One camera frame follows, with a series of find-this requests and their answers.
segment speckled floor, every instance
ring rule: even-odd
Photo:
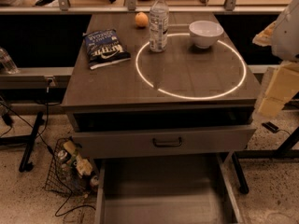
[[[33,114],[37,111],[46,113],[43,105],[15,106],[15,111],[31,124],[35,122],[36,117]],[[7,136],[26,135],[31,132],[28,124],[15,115],[12,118],[15,121],[14,129]],[[299,112],[283,111],[271,121],[281,130],[291,133],[299,125]],[[0,133],[4,133],[7,126],[2,120],[0,122]],[[286,132],[268,132],[257,121],[253,124],[257,131],[249,142],[249,149],[277,148],[288,137]],[[59,107],[50,107],[48,126],[42,134],[43,139],[55,148],[58,139],[67,138],[71,134],[72,127],[67,116]],[[45,189],[51,155],[38,137],[30,159],[34,169],[20,173],[19,166],[23,151],[24,147],[0,147],[0,223],[93,223],[94,210],[91,208],[79,208],[62,217],[55,216],[66,198]],[[249,184],[247,195],[241,194],[238,190],[239,183],[231,161],[227,163],[226,168],[243,222],[299,223],[299,159],[241,160],[241,164]],[[82,204],[94,205],[95,196],[72,197],[58,214]]]

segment bag of chips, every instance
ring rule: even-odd
[[[84,35],[84,40],[92,70],[131,59],[131,54],[125,50],[114,29]]]

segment black metal frame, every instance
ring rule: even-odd
[[[44,122],[42,117],[43,117],[43,113],[38,112],[37,116],[36,116],[35,125],[29,135],[20,135],[20,136],[0,138],[0,146],[26,144],[26,149],[25,149],[23,157],[21,159],[21,165],[19,168],[19,171],[21,173],[24,171],[29,172],[34,167],[34,165],[31,162],[28,163],[28,161],[29,161],[31,152],[32,152],[34,144],[35,144],[36,136],[38,134],[38,128]]]
[[[244,176],[239,159],[295,159],[299,158],[299,150],[292,148],[299,141],[299,127],[276,150],[243,150],[232,156],[235,171],[240,182],[240,192],[249,193],[249,186]]]

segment cabinet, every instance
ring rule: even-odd
[[[171,13],[163,53],[149,52],[149,28],[137,29],[134,17],[93,15],[88,32],[114,28],[131,60],[90,70],[83,44],[63,101],[72,137],[101,177],[96,221],[190,223],[205,214],[229,223],[237,208],[225,185],[215,191],[225,179],[219,156],[253,135],[259,83],[227,35],[210,49],[193,46],[188,24],[217,21],[212,13]],[[225,195],[230,212],[218,199]]]

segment water bottle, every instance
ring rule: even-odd
[[[169,7],[165,0],[156,0],[149,10],[149,47],[162,52],[167,46]]]
[[[0,63],[4,66],[7,73],[16,74],[19,72],[17,65],[12,61],[7,51],[0,47]]]

